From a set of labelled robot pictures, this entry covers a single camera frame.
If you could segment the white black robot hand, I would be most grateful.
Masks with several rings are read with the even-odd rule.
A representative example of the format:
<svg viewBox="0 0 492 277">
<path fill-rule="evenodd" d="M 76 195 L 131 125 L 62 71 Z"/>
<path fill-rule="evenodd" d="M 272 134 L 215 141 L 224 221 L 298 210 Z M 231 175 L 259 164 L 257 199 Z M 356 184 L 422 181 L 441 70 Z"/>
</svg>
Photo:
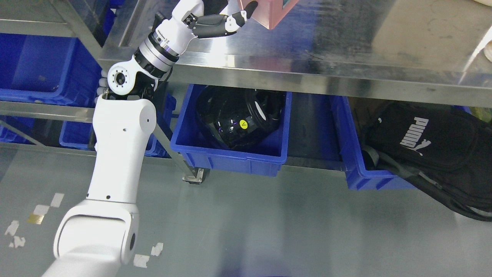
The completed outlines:
<svg viewBox="0 0 492 277">
<path fill-rule="evenodd" d="M 232 15 L 220 14 L 226 0 L 180 0 L 171 18 L 156 19 L 152 42 L 159 46 L 188 46 L 192 39 L 226 37 L 237 33 L 258 7 L 251 1 Z"/>
</svg>

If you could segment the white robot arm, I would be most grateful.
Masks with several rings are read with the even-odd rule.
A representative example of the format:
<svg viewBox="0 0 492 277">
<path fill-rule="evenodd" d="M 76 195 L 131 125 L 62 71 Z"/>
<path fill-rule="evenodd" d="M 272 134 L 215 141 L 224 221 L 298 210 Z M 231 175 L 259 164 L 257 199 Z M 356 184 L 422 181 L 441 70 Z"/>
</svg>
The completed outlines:
<svg viewBox="0 0 492 277">
<path fill-rule="evenodd" d="M 258 6 L 248 0 L 232 15 L 206 15 L 209 4 L 180 0 L 169 19 L 157 14 L 148 36 L 128 61 L 112 65 L 109 90 L 93 115 L 96 160 L 86 198 L 64 215 L 55 235 L 55 261 L 45 277 L 114 277 L 134 255 L 139 210 L 136 197 L 146 144 L 158 126 L 151 102 L 159 80 L 194 38 L 233 35 Z"/>
</svg>

